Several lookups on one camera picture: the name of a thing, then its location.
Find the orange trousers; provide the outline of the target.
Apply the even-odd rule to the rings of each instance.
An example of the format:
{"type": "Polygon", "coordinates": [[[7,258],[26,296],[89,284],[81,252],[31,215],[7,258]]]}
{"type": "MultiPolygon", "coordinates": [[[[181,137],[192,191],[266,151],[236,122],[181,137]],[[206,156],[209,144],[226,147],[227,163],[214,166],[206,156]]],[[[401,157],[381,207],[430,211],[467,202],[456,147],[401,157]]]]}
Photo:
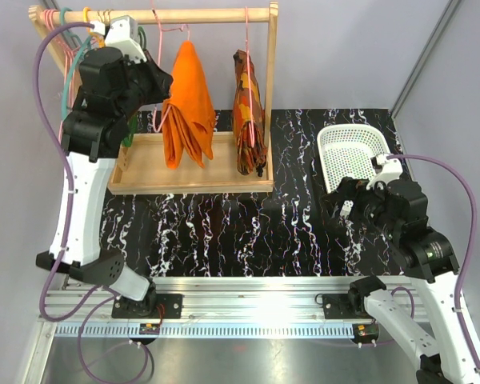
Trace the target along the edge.
{"type": "Polygon", "coordinates": [[[203,168],[203,157],[214,158],[212,139],[216,119],[206,76],[192,42],[184,41],[180,45],[172,77],[170,97],[162,105],[166,166],[177,169],[182,155],[187,153],[203,168]]]}

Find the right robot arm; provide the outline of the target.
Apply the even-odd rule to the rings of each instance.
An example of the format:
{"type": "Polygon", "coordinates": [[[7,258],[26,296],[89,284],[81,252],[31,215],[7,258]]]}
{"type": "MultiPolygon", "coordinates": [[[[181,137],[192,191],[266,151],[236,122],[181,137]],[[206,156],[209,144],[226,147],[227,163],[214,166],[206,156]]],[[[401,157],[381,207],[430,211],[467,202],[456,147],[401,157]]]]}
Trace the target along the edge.
{"type": "Polygon", "coordinates": [[[348,214],[389,242],[425,307],[427,333],[393,299],[379,277],[353,281],[349,312],[380,324],[414,364],[420,383],[480,383],[480,340],[459,287],[461,268],[450,241],[428,224],[428,199],[411,180],[369,183],[345,177],[338,195],[348,214]]]}

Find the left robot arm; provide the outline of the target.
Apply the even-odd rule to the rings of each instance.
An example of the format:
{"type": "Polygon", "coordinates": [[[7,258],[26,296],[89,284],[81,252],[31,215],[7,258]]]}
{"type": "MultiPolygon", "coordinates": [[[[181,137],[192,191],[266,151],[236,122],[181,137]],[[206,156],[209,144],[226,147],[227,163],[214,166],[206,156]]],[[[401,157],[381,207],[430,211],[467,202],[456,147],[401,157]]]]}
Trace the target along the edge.
{"type": "Polygon", "coordinates": [[[150,54],[135,58],[118,48],[85,54],[71,112],[62,123],[65,172],[58,226],[50,248],[36,265],[51,274],[103,286],[120,295],[130,311],[148,318],[157,309],[156,285],[133,271],[119,251],[101,248],[99,227],[107,185],[129,121],[140,107],[164,101],[172,77],[150,54]]]}

